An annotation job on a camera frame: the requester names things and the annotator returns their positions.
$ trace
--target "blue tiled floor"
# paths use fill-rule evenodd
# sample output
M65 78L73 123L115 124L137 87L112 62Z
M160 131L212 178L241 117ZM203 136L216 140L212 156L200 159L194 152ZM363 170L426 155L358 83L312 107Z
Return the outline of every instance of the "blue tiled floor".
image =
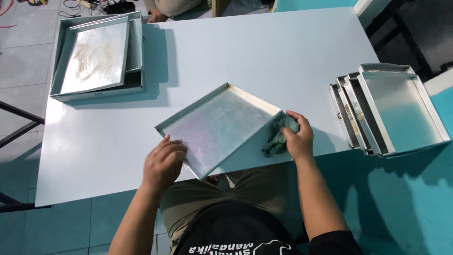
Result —
M44 118L53 41L63 19L58 13L74 15L78 11L60 0L48 0L47 5L39 7L12 1L12 8L0 16L0 26L16 25L0 28L0 100ZM3 0L2 11L9 3ZM148 19L143 1L134 4ZM255 10L233 0L224 16L266 12L269 9ZM82 8L80 15L90 13ZM179 19L210 17L207 11ZM0 139L27 123L5 111L0 111L0 119ZM0 191L21 202L33 202L35 198L44 130L43 126L37 127L0 149ZM0 255L105 255L134 193L125 191L46 209L1 213ZM167 255L170 242L158 213L151 254Z

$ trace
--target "green cloth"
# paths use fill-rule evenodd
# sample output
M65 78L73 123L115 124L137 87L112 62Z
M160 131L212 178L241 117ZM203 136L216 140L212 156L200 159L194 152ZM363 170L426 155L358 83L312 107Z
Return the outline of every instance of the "green cloth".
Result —
M290 128L294 133L299 132L299 124L290 116L282 113L270 125L271 136L268 144L262 149L265 157L272 157L275 154L282 154L287 152L286 139L280 129L283 127Z

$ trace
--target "stack of baking trays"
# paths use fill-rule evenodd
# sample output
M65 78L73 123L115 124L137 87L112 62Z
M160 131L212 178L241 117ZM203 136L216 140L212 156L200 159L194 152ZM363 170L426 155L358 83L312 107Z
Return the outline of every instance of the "stack of baking trays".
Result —
M139 11L62 20L50 97L65 102L143 92Z
M330 85L349 146L396 157L450 141L429 95L408 65L363 64Z

